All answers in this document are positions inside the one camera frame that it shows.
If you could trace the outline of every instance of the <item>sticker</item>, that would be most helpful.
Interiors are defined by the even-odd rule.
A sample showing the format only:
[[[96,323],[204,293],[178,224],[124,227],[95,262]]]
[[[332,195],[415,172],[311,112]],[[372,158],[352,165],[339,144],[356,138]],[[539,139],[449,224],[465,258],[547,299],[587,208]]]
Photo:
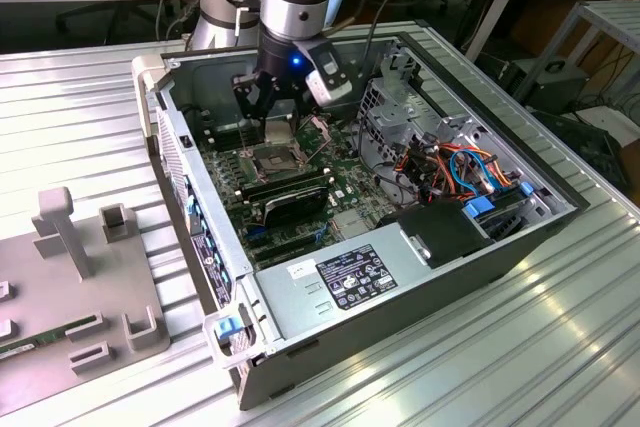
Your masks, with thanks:
[[[8,359],[9,357],[13,357],[14,355],[18,355],[23,352],[28,352],[29,350],[33,350],[35,348],[35,344],[21,345],[20,347],[16,347],[15,349],[11,349],[0,354],[0,360]]]
[[[304,260],[297,264],[290,265],[287,267],[287,270],[293,280],[298,280],[300,277],[305,277],[317,272],[316,261],[313,259]]]
[[[315,267],[342,310],[349,310],[398,286],[371,245],[346,252]]]
[[[224,307],[231,302],[231,284],[222,277],[224,266],[217,252],[213,252],[210,240],[205,235],[191,238],[196,254],[204,267],[209,285],[215,293],[218,303]]]

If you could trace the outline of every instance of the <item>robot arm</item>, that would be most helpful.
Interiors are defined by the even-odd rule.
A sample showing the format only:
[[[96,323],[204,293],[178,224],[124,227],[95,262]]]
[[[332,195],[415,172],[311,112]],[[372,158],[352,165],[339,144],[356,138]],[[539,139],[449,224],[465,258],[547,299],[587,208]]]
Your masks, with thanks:
[[[308,104],[302,99],[307,89],[319,105],[326,105],[351,91],[334,47],[322,35],[330,5],[337,10],[339,1],[261,0],[258,18],[225,0],[202,0],[192,45],[207,48],[212,36],[215,47],[246,45],[257,36],[256,71],[233,81],[247,118],[264,120],[278,100],[293,100],[299,107]],[[256,89],[258,101],[251,102]]]

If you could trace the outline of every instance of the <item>metal shelf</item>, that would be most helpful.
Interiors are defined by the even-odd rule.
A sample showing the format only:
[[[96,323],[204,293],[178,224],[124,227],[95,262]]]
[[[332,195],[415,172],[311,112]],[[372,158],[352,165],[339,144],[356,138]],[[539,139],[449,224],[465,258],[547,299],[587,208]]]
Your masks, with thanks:
[[[640,53],[640,2],[578,2],[513,94],[514,99],[518,102],[523,101],[549,61],[581,19],[589,22],[592,27],[569,56],[570,62],[579,63],[580,57],[593,42],[598,32],[604,32],[636,54]],[[640,81],[640,72],[632,76],[631,80],[616,93],[615,98],[620,99],[638,81]]]

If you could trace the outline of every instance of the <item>orange wire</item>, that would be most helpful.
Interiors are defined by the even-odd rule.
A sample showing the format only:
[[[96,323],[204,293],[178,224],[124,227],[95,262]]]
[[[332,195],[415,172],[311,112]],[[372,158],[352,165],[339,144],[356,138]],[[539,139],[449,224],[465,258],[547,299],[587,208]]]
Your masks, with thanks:
[[[485,152],[484,150],[480,150],[477,147],[474,147],[473,145],[452,145],[452,144],[440,144],[441,148],[444,148],[446,150],[451,150],[453,152],[458,151],[460,149],[466,149],[466,150],[470,150],[472,152],[477,152],[480,155],[485,155],[487,157],[491,157],[491,154],[489,152]],[[492,162],[493,164],[495,164],[495,168],[492,168],[493,166],[489,166],[489,169],[491,170],[491,172],[497,177],[498,181],[502,184],[503,187],[508,187],[509,185],[511,185],[511,181],[509,179],[507,179],[504,174],[502,173],[502,169],[500,169],[500,165],[498,164],[498,161],[494,161]]]
[[[444,172],[445,178],[447,179],[447,182],[449,183],[449,188],[451,189],[451,193],[455,194],[456,193],[456,187],[455,187],[455,183],[453,182],[453,177],[451,177],[451,174],[449,173],[449,169],[447,169],[447,166],[444,165],[444,161],[442,160],[442,157],[440,157],[439,155],[436,157],[437,161],[438,161],[438,165],[440,166],[440,169]]]
[[[440,175],[440,171],[436,172],[436,175],[433,176],[433,182],[431,183],[431,188],[436,186],[436,182],[438,181],[438,176]],[[429,192],[429,202],[433,198],[433,192]]]

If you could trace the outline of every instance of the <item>motherboard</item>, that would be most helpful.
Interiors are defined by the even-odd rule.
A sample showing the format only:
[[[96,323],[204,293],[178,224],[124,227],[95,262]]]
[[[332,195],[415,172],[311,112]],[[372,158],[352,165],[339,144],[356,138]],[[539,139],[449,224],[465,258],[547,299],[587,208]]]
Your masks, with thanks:
[[[362,165],[345,123],[312,116],[286,144],[200,152],[257,269],[368,232],[401,201]]]

